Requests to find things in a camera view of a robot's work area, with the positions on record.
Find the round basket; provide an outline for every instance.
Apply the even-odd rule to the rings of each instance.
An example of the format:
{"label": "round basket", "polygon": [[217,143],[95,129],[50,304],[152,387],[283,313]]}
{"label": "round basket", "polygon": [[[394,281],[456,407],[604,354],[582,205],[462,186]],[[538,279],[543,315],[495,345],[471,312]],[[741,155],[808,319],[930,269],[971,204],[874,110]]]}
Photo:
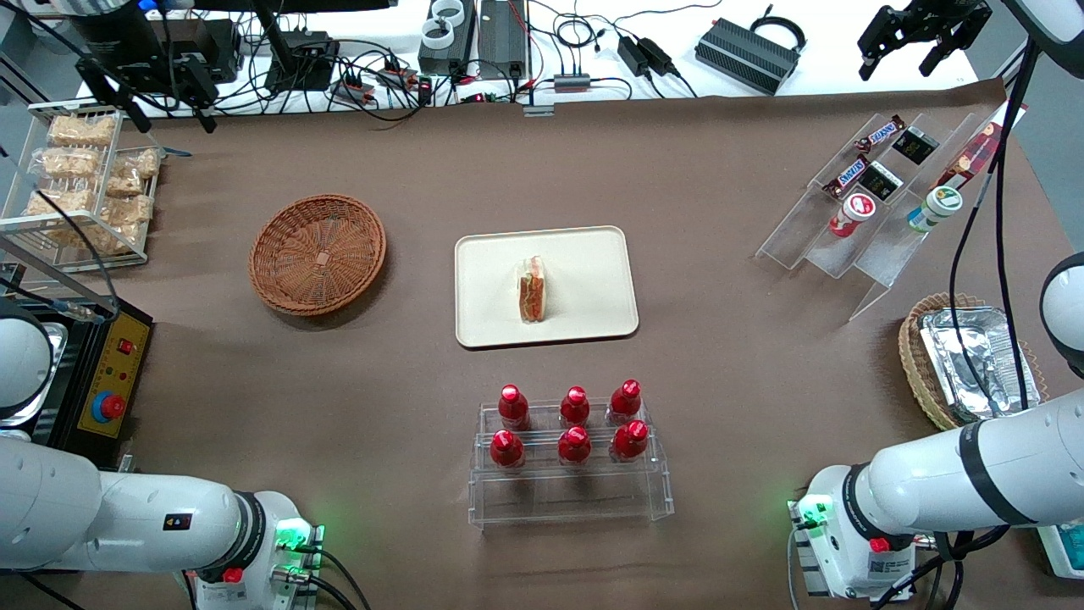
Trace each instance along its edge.
{"label": "round basket", "polygon": [[274,215],[248,255],[248,276],[268,307],[295,316],[345,308],[376,278],[387,241],[376,213],[337,194],[310,196]]}
{"label": "round basket", "polygon": [[[980,298],[963,293],[956,294],[957,308],[979,308],[982,304],[985,304],[985,301]],[[922,408],[922,413],[941,430],[959,428],[963,423],[957,420],[949,410],[944,395],[941,393],[938,375],[933,371],[933,364],[930,363],[926,347],[922,345],[922,338],[918,334],[918,319],[927,312],[944,310],[950,307],[952,303],[949,300],[947,291],[931,294],[915,303],[911,313],[900,325],[900,361],[903,363],[904,373],[907,374],[907,384],[915,394],[915,400],[918,401],[918,406]],[[1046,392],[1046,380],[1043,379],[1043,374],[1038,371],[1035,355],[1022,341],[1020,342],[1020,351],[1023,352],[1028,364],[1031,365],[1032,377],[1035,378],[1035,387],[1038,388],[1043,401],[1049,401],[1050,397]]]}

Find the white table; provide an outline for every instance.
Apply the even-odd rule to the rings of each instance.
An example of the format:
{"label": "white table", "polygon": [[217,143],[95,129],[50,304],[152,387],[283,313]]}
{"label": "white table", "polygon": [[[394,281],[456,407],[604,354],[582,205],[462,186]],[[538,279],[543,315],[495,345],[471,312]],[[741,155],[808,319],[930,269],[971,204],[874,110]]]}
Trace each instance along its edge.
{"label": "white table", "polygon": [[[571,11],[575,0],[552,0],[546,4],[557,10]],[[688,4],[689,0],[624,0],[620,3],[607,0],[579,0],[578,12],[580,14],[604,14],[610,20],[621,15],[628,15],[641,10],[666,10]],[[711,4],[712,0],[700,0],[702,4]],[[941,65],[929,77],[922,77],[918,73],[918,65],[926,56],[932,42],[909,44],[904,49],[895,51],[881,61],[877,70],[868,81],[863,81],[859,77],[859,67],[862,65],[862,57],[857,50],[859,36],[869,24],[876,10],[883,4],[882,0],[831,0],[830,2],[810,2],[809,0],[774,0],[775,8],[773,15],[790,18],[798,23],[805,33],[809,40],[801,53],[798,67],[789,79],[784,82],[778,91],[778,95],[802,95],[818,93],[853,93],[866,91],[900,91],[900,90],[921,90],[921,89],[947,89],[959,85],[973,82],[976,80],[975,70],[962,51],[957,51],[941,62]],[[901,8],[905,1],[895,0],[893,5]],[[534,27],[551,30],[553,25],[553,14],[541,5],[529,2],[529,20]],[[708,67],[698,62],[695,57],[694,49],[697,41],[711,27],[711,22],[718,17],[724,17],[740,25],[748,25],[753,20],[763,14],[767,1],[764,2],[735,2],[724,0],[720,5],[711,9],[686,9],[676,13],[664,15],[641,15],[621,21],[618,25],[628,28],[640,37],[647,37],[655,40],[667,53],[673,57],[674,65],[682,75],[688,79],[699,95],[760,95],[761,93],[741,85],[740,82]],[[311,14],[308,17],[310,30],[326,30],[333,38],[349,39],[360,38],[372,40],[390,47],[396,54],[400,55],[417,65],[417,49],[421,41],[422,23],[429,7],[428,0],[400,0],[400,5],[383,11],[367,11],[359,13],[322,13]],[[177,12],[172,18],[180,18],[183,13]],[[212,17],[225,16],[222,14],[211,14]],[[297,17],[293,16],[292,23],[297,23]],[[617,76],[632,82],[634,99],[657,98],[650,89],[648,82],[643,78],[633,78],[624,63],[617,55],[617,36],[609,31],[598,20],[592,20],[595,28],[607,27],[607,33],[601,39],[602,50],[595,53],[593,46],[583,49],[582,70],[592,77]],[[774,40],[785,47],[792,47],[793,37],[786,29],[778,26],[764,26],[758,30],[765,38]],[[572,37],[566,30],[566,37]],[[557,50],[549,36],[534,35],[535,51],[533,53],[532,70],[538,75],[540,67],[539,55],[544,60],[544,78],[552,77],[560,72],[560,62]],[[354,56],[366,50],[370,46],[358,43],[343,43],[340,55]],[[562,48],[565,55],[566,68],[570,72],[568,49]],[[231,83],[219,85],[221,95],[230,94],[241,88],[248,87],[247,63],[255,61],[256,74],[262,75],[270,65],[270,50],[264,46],[255,59],[245,57],[246,65],[238,74],[237,80]],[[262,85],[263,77],[257,80]],[[375,81],[366,77],[366,81]],[[689,96],[685,86],[672,76],[656,77],[656,85],[660,92],[670,98]],[[435,94],[436,103],[442,104],[448,93],[448,88],[442,88]],[[503,80],[475,82],[459,87],[460,96],[465,96],[478,92],[494,92],[504,94],[508,92],[508,86]],[[387,92],[383,87],[377,86],[375,91],[380,101],[380,107],[387,107]],[[535,92],[535,104],[554,104],[565,101],[585,100],[619,100],[624,99],[627,88],[620,82],[597,83],[591,90],[582,93],[555,93],[552,89],[541,89]],[[79,92],[87,95],[89,92],[83,86]],[[305,103],[305,93],[294,91],[289,94],[279,95],[270,103],[268,113],[278,113],[280,109],[286,113],[305,113],[308,106]],[[308,93],[309,103],[313,111],[324,111],[327,107],[327,98],[321,91]],[[241,94],[224,102],[224,106],[237,106],[256,99],[255,93]],[[527,96],[520,96],[522,103],[527,103]],[[164,113],[144,105],[149,116],[164,116]],[[334,105],[333,109],[350,109],[346,106]],[[253,104],[247,108],[233,111],[230,114],[259,114],[259,104]],[[175,113],[177,116],[191,115],[190,112],[181,111]]]}

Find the acrylic display stand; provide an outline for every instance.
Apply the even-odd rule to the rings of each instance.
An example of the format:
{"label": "acrylic display stand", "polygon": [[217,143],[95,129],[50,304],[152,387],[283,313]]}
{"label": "acrylic display stand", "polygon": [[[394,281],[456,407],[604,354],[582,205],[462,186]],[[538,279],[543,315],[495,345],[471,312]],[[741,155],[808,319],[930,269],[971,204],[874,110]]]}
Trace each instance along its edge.
{"label": "acrylic display stand", "polygon": [[637,418],[650,430],[647,451],[631,463],[615,463],[609,443],[618,427],[606,423],[607,398],[591,401],[584,427],[591,437],[591,457],[578,466],[563,466],[557,440],[564,432],[560,402],[532,404],[531,430],[517,432],[526,464],[501,468],[489,457],[493,433],[501,430],[496,404],[483,404],[478,417],[468,483],[468,518],[478,528],[493,523],[540,523],[646,517],[651,521],[673,515],[670,470],[655,426],[641,406]]}
{"label": "acrylic display stand", "polygon": [[757,250],[757,256],[769,256],[787,269],[802,260],[816,264],[834,278],[843,276],[852,268],[873,280],[873,286],[851,314],[853,321],[870,304],[892,288],[896,277],[911,260],[927,233],[920,233],[907,223],[907,213],[918,207],[935,184],[944,168],[955,159],[983,124],[983,118],[969,114],[955,129],[947,129],[925,114],[919,114],[908,125],[924,131],[940,145],[921,165],[903,156],[892,147],[900,137],[893,133],[865,156],[877,160],[903,181],[888,199],[873,195],[857,180],[843,192],[843,197],[862,192],[877,202],[873,218],[859,224],[847,237],[838,237],[828,230],[828,221],[839,210],[841,202],[822,187],[838,177],[857,157],[854,140],[868,135],[887,124],[889,118],[875,114],[854,133],[836,156],[810,180],[802,195],[786,218]]}

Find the yellow control panel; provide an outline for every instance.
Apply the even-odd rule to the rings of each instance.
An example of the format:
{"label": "yellow control panel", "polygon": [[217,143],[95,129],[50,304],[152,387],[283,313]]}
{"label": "yellow control panel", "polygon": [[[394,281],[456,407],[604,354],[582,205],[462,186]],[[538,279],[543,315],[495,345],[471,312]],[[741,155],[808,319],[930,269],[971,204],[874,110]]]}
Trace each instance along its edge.
{"label": "yellow control panel", "polygon": [[111,439],[120,434],[150,337],[151,327],[128,314],[113,322],[79,414],[79,430]]}

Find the red button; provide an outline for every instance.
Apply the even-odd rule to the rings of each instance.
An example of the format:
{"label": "red button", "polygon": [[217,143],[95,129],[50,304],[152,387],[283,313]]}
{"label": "red button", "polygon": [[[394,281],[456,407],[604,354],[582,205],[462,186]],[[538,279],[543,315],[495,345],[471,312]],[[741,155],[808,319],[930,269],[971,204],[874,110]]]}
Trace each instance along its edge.
{"label": "red button", "polygon": [[116,394],[111,394],[102,401],[102,416],[105,419],[117,419],[125,415],[125,400]]}

